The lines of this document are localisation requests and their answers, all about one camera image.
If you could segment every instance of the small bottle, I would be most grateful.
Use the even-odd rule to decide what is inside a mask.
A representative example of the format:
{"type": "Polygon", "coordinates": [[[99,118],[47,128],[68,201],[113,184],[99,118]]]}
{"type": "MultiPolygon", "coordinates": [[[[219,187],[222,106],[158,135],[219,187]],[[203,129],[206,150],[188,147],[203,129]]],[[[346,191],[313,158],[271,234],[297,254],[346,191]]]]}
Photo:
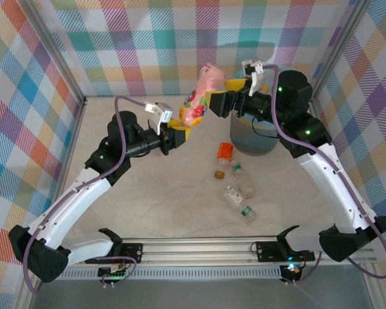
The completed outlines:
{"type": "Polygon", "coordinates": [[[256,190],[249,174],[242,168],[237,159],[232,160],[230,166],[232,167],[233,176],[241,194],[246,199],[253,198],[256,190]]]}
{"type": "Polygon", "coordinates": [[[216,170],[214,176],[217,179],[223,179],[225,172],[232,159],[233,145],[229,143],[221,143],[219,146],[219,152],[217,153],[216,159],[216,170]]]}
{"type": "Polygon", "coordinates": [[[256,212],[247,204],[247,201],[238,193],[232,185],[227,184],[223,193],[223,198],[234,209],[240,212],[248,223],[256,218],[256,212]]]}

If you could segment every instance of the colorful checkered fabric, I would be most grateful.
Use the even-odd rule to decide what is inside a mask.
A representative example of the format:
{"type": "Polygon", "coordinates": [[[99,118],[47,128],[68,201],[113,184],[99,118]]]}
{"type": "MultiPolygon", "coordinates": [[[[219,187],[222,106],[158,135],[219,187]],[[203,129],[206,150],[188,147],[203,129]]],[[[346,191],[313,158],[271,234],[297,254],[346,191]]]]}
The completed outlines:
{"type": "Polygon", "coordinates": [[[386,0],[372,2],[317,107],[353,183],[386,216],[386,0]]]}
{"type": "Polygon", "coordinates": [[[78,108],[16,0],[0,0],[0,308],[21,274],[8,231],[50,206],[78,108]]]}
{"type": "Polygon", "coordinates": [[[342,2],[53,0],[52,15],[35,0],[83,92],[98,96],[190,93],[206,62],[233,77],[254,56],[309,73],[342,2]]]}
{"type": "Polygon", "coordinates": [[[338,42],[340,36],[342,35],[342,30],[347,24],[356,4],[358,3],[358,0],[350,0],[349,4],[346,6],[345,11],[343,12],[342,18],[339,20],[339,23],[336,27],[335,32],[333,32],[332,38],[330,39],[329,43],[327,44],[326,50],[323,54],[322,59],[320,60],[313,76],[311,79],[311,84],[315,85],[317,79],[319,78],[320,74],[322,74],[322,70],[324,67],[324,64],[329,60],[329,57],[331,53],[333,52],[335,48],[336,42],[338,42]]]}

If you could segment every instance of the brown bottle cap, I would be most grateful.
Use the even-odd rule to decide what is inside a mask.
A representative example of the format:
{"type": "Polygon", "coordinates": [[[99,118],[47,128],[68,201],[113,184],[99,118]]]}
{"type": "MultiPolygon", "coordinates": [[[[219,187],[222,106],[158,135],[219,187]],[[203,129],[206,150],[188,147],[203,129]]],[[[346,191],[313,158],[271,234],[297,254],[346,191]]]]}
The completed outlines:
{"type": "Polygon", "coordinates": [[[223,179],[225,177],[225,172],[222,172],[222,171],[216,171],[214,172],[214,176],[217,178],[217,179],[223,179]]]}

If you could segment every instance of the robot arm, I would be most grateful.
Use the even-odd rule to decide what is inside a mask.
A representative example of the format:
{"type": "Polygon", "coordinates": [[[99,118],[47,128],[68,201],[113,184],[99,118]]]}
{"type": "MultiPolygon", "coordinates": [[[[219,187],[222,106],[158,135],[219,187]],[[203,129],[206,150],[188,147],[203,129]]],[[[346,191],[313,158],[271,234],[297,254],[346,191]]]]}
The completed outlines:
{"type": "Polygon", "coordinates": [[[305,168],[325,196],[335,224],[317,230],[290,227],[277,236],[279,248],[283,258],[294,252],[312,250],[324,251],[335,261],[343,261],[377,237],[370,223],[380,233],[386,231],[386,217],[377,217],[360,197],[343,169],[323,123],[308,113],[312,87],[306,76],[297,71],[283,71],[279,75],[273,110],[271,96],[252,91],[255,70],[255,66],[247,63],[244,66],[247,78],[226,81],[227,91],[207,93],[209,108],[224,118],[234,110],[238,117],[247,113],[258,121],[274,122],[275,114],[284,134],[301,144],[313,146],[298,145],[279,136],[281,144],[305,168]],[[362,209],[358,208],[353,196],[359,197],[362,209]]]}
{"type": "Polygon", "coordinates": [[[120,162],[122,141],[116,115],[107,125],[108,136],[85,163],[78,178],[57,201],[27,228],[16,225],[9,238],[16,258],[23,262],[28,242],[33,238],[28,250],[28,268],[43,282],[57,278],[66,267],[100,256],[122,256],[122,239],[109,229],[100,229],[93,235],[81,239],[64,239],[73,224],[87,208],[130,169],[131,158],[139,158],[151,150],[160,148],[164,155],[183,144],[189,128],[178,127],[178,122],[170,120],[171,108],[166,104],[146,104],[146,111],[154,115],[149,120],[149,128],[143,130],[137,118],[130,111],[120,112],[120,121],[125,135],[125,158],[114,172],[94,181],[110,171],[120,162]]]}

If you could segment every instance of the transparent bottle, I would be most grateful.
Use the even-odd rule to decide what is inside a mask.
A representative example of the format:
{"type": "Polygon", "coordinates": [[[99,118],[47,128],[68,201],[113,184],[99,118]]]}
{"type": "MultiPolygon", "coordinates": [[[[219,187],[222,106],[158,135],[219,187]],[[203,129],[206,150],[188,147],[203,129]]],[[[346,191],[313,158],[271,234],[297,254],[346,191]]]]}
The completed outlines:
{"type": "Polygon", "coordinates": [[[256,218],[256,212],[248,205],[243,196],[237,192],[232,185],[226,184],[223,198],[233,208],[234,211],[240,213],[248,223],[251,223],[256,218]]]}
{"type": "Polygon", "coordinates": [[[253,198],[256,194],[256,190],[249,174],[242,168],[240,162],[236,159],[230,162],[230,166],[232,167],[234,180],[236,181],[241,194],[246,199],[253,198]]]}

